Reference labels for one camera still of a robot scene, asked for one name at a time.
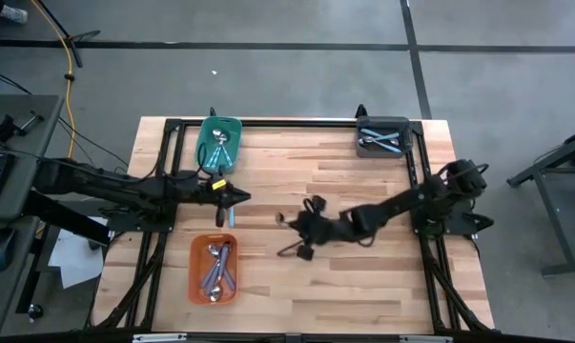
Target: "concrete floor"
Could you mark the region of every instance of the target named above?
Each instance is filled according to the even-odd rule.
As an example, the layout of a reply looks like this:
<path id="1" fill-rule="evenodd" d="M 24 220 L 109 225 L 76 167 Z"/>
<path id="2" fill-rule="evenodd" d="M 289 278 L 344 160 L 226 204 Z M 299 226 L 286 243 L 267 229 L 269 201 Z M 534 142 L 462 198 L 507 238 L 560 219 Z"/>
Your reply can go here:
<path id="1" fill-rule="evenodd" d="M 73 34 L 100 29 L 105 40 L 406 43 L 399 0 L 46 3 Z M 410 6 L 420 44 L 575 45 L 575 0 Z M 26 27 L 0 22 L 0 36 L 53 39 L 34 11 Z M 408 52 L 80 52 L 85 67 L 75 71 L 72 94 L 77 128 L 127 160 L 142 115 L 203 115 L 214 106 L 225 115 L 352 117 L 363 103 L 372 115 L 421 118 Z M 575 340 L 575 274 L 542 279 L 541 267 L 564 258 L 541 199 L 532 184 L 512 190 L 504 182 L 575 132 L 575 54 L 422 53 L 421 64 L 433 118 L 449 121 L 458 157 L 491 166 L 477 212 L 496 220 L 480 239 L 496 327 Z M 0 71 L 34 93 L 62 94 L 65 69 L 59 49 L 0 48 Z M 14 92 L 0 83 L 0 93 Z M 64 155 L 67 142 L 58 130 L 49 155 Z M 97 165 L 117 166 L 102 151 L 87 150 Z M 56 276 L 42 283 L 36 300 L 46 304 L 46 317 L 30 325 L 12 315 L 3 334 L 81 328 L 93 283 L 66 291 Z"/>

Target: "utensil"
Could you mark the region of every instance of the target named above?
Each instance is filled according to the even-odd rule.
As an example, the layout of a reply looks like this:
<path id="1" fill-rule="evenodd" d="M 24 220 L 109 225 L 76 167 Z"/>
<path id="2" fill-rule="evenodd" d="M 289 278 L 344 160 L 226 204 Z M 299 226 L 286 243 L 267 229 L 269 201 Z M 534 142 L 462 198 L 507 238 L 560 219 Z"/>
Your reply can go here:
<path id="1" fill-rule="evenodd" d="M 223 274 L 226 273 L 226 261 L 228 260 L 229 251 L 230 251 L 230 245 L 224 244 L 221 247 L 221 253 L 219 256 L 219 272 L 217 273 L 217 281 L 216 281 L 216 284 L 218 286 L 221 285 L 221 278 L 223 277 Z"/>
<path id="2" fill-rule="evenodd" d="M 223 145 L 223 143 L 228 140 L 228 136 L 221 129 L 214 129 L 213 136 L 217 141 L 219 141 L 219 146 L 223 150 L 223 154 L 226 156 L 226 161 L 228 161 L 228 167 L 231 167 L 232 159 L 230 158 L 230 154 L 228 154 L 226 147 Z"/>
<path id="3" fill-rule="evenodd" d="M 370 143 L 378 144 L 380 147 L 385 148 L 385 149 L 387 149 L 387 150 L 389 150 L 389 151 L 392 151 L 392 152 L 401 152 L 401 150 L 399 150 L 399 149 L 397 149 L 397 148 L 395 148 L 395 147 L 393 147 L 393 146 L 390 146 L 390 145 L 386 145 L 386 144 L 384 144 L 384 143 L 381 143 L 381 142 L 379 142 L 378 140 L 376 140 L 375 138 L 370 137 L 370 136 L 365 136 L 365 137 L 362 137 L 362 138 L 359 139 L 359 144 L 360 144 L 361 146 L 364 146 L 364 145 L 367 145 L 367 144 L 370 144 Z"/>
<path id="4" fill-rule="evenodd" d="M 219 299 L 221 299 L 222 294 L 223 291 L 221 290 L 221 287 L 217 285 L 213 287 L 213 289 L 211 290 L 211 293 L 209 294 L 209 299 L 211 300 L 211 302 L 217 302 L 219 301 Z"/>
<path id="5" fill-rule="evenodd" d="M 213 273 L 216 272 L 216 269 L 219 267 L 219 261 L 216 261 L 213 264 L 213 267 L 211 267 L 211 269 L 209 269 L 209 272 L 207 272 L 206 275 L 204 275 L 204 278 L 202 279 L 202 282 L 200 282 L 200 288 L 201 289 L 206 289 L 207 286 L 209 285 L 209 282 L 211 282 L 211 276 L 213 276 Z"/>
<path id="6" fill-rule="evenodd" d="M 207 247 L 207 249 L 209 250 L 209 252 L 211 253 L 211 255 L 214 258 L 218 258 L 219 257 L 219 250 L 217 249 L 217 247 L 215 246 L 215 244 L 209 244 L 209 246 Z"/>
<path id="7" fill-rule="evenodd" d="M 211 155 L 211 158 L 209 158 L 209 160 L 207 161 L 207 164 L 204 167 L 213 167 L 216 160 L 219 158 L 219 154 L 221 153 L 221 148 L 219 146 L 217 146 L 217 148 L 215 148 L 215 150 L 213 151 L 213 154 Z"/>
<path id="8" fill-rule="evenodd" d="M 391 138 L 398 138 L 400 136 L 399 132 L 394 132 L 394 133 L 389 133 L 389 134 L 385 134 L 382 135 L 376 131 L 371 131 L 369 129 L 361 129 L 360 130 L 361 133 L 365 133 L 365 134 L 369 134 L 372 137 L 375 137 L 378 140 L 385 140 L 385 139 L 391 139 Z"/>
<path id="9" fill-rule="evenodd" d="M 206 296 L 211 296 L 211 292 L 213 291 L 213 288 L 216 285 L 215 281 L 217 280 L 217 276 L 219 275 L 219 270 L 221 269 L 221 262 L 217 261 L 216 263 L 217 267 L 213 269 L 213 272 L 211 272 L 210 280 L 206 288 L 204 289 L 204 295 Z"/>
<path id="10" fill-rule="evenodd" d="M 214 244 L 209 244 L 207 249 L 209 250 L 209 253 L 214 258 L 217 259 L 217 261 L 215 262 L 213 267 L 211 267 L 209 272 L 207 272 L 207 274 L 204 276 L 204 279 L 202 279 L 202 282 L 200 283 L 201 289 L 206 289 L 209 286 L 209 282 L 211 282 L 211 280 L 212 280 L 213 272 L 216 272 L 215 269 L 219 267 L 219 250 L 217 249 L 217 246 L 215 246 Z M 226 263 L 227 263 L 228 258 L 230 257 L 230 248 L 228 248 L 227 254 L 228 254 L 228 256 L 226 257 Z M 232 278 L 230 271 L 228 271 L 228 269 L 226 268 L 226 269 L 224 269 L 222 275 L 223 275 L 223 277 L 225 277 L 226 283 L 228 284 L 228 287 L 230 288 L 230 290 L 235 291 L 236 290 L 236 282 Z"/>

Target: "teal tray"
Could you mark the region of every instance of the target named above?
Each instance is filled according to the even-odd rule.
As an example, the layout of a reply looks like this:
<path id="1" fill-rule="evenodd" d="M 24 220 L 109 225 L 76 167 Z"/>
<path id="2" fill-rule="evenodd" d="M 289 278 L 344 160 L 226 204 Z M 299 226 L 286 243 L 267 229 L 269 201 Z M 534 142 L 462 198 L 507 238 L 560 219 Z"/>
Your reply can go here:
<path id="1" fill-rule="evenodd" d="M 223 143 L 223 146 L 226 148 L 226 152 L 228 152 L 228 155 L 230 156 L 232 165 L 228 162 L 225 153 L 221 151 L 215 165 L 207 167 L 208 162 L 213 157 L 213 152 L 215 152 L 216 148 L 219 146 L 219 141 L 217 141 L 213 136 L 214 129 L 220 129 L 226 134 L 228 140 Z M 204 143 L 203 149 L 206 151 L 206 154 L 202 155 L 206 157 L 205 160 L 200 163 L 202 167 L 204 167 L 204 170 L 207 172 L 218 172 L 219 167 L 222 167 L 223 172 L 225 173 L 233 172 L 236 168 L 236 162 L 238 161 L 238 149 L 240 148 L 241 134 L 242 123 L 236 118 L 211 116 L 204 119 L 200 126 L 200 134 L 195 143 L 195 162 L 198 163 L 197 152 L 200 149 L 200 145 Z"/>

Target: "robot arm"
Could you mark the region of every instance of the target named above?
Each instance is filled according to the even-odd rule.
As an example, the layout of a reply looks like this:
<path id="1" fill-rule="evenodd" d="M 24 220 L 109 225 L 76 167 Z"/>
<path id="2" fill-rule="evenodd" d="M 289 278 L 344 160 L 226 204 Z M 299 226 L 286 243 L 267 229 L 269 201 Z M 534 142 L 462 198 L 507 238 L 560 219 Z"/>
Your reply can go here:
<path id="1" fill-rule="evenodd" d="M 44 194 L 76 192 L 112 201 L 151 221 L 176 204 L 211 204 L 217 206 L 218 226 L 223 225 L 225 210 L 251 198 L 220 175 L 203 179 L 196 171 L 180 171 L 176 176 L 137 178 L 68 158 L 42 160 L 34 186 Z"/>
<path id="2" fill-rule="evenodd" d="M 279 213 L 277 222 L 298 231 L 303 244 L 298 247 L 297 255 L 306 260 L 313 258 L 311 247 L 315 244 L 344 241 L 370 246 L 376 232 L 399 214 L 415 210 L 424 214 L 427 223 L 441 223 L 452 212 L 455 204 L 480 196 L 486 188 L 482 178 L 484 170 L 480 171 L 480 167 L 485 170 L 487 166 L 476 166 L 471 160 L 449 163 L 417 187 L 379 204 L 365 204 L 342 211 L 339 219 L 323 217 L 321 213 L 325 208 L 325 200 L 315 195 L 310 200 L 306 199 L 306 211 L 301 211 L 296 220 L 284 223 L 284 217 Z M 492 225 L 489 218 L 478 216 L 477 219 L 477 231 Z M 363 240 L 368 238 L 372 241 L 364 243 Z"/>

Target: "orange tray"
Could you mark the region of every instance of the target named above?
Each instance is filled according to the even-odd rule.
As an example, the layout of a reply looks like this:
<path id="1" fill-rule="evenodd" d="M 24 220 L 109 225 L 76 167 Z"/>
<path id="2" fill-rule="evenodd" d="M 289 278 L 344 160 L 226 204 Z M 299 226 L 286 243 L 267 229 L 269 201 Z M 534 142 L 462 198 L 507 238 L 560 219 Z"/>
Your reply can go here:
<path id="1" fill-rule="evenodd" d="M 200 283 L 207 272 L 213 267 L 216 259 L 209 253 L 209 244 L 215 244 L 218 247 L 224 243 L 229 243 L 232 247 L 230 256 L 226 263 L 226 269 L 236 283 L 236 289 L 231 290 L 225 280 L 221 279 L 221 289 L 223 294 L 219 301 L 212 302 L 208 296 L 204 294 L 204 290 L 200 288 Z M 188 297 L 190 301 L 197 305 L 219 305 L 227 304 L 234 300 L 238 291 L 238 244 L 236 238 L 228 233 L 218 234 L 203 234 L 192 241 L 190 248 L 190 273 L 188 281 Z"/>

